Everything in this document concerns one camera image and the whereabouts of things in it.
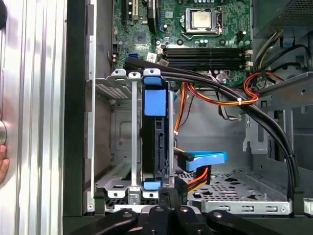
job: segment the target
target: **sata port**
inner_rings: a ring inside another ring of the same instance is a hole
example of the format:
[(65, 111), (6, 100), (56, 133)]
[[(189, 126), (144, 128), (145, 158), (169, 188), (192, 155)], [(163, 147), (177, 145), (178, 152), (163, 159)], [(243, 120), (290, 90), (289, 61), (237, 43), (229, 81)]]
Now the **sata port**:
[(139, 59), (139, 54), (138, 53), (129, 53), (128, 57)]

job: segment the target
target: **hand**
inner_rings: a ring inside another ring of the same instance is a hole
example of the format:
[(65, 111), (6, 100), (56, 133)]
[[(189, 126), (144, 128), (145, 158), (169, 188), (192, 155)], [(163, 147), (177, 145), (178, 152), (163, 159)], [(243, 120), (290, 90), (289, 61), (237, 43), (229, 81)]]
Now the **hand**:
[(9, 168), (10, 160), (5, 158), (6, 147), (0, 145), (0, 184), (3, 182)]

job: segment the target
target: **side panel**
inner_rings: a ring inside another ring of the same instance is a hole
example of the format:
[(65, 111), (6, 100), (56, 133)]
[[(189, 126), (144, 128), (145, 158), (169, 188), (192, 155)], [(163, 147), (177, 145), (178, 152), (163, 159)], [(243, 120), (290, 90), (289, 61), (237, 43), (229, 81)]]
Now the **side panel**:
[(1, 106), (10, 168), (0, 234), (61, 234), (66, 0), (5, 0)]

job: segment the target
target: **cable clip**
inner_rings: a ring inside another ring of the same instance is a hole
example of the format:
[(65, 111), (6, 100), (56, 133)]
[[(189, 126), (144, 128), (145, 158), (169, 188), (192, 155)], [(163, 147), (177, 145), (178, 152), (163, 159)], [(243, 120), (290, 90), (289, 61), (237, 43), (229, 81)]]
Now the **cable clip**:
[(238, 105), (240, 106), (242, 99), (241, 99), (241, 98), (238, 98), (237, 101), (238, 101), (238, 103), (239, 103)]

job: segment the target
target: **blue plastic tab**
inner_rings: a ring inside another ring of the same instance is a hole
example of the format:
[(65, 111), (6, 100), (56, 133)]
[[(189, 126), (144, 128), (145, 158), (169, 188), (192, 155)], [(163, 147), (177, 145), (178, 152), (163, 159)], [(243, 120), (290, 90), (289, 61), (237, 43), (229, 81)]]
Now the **blue plastic tab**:
[(160, 77), (145, 77), (143, 79), (144, 85), (162, 86), (162, 80)]
[(166, 90), (145, 90), (145, 116), (166, 115)]
[(161, 187), (160, 181), (143, 182), (143, 188), (145, 190), (158, 190)]
[(192, 162), (186, 163), (186, 170), (193, 171), (204, 165), (216, 165), (224, 164), (227, 161), (226, 152), (215, 151), (190, 151), (187, 152), (193, 154), (195, 159)]

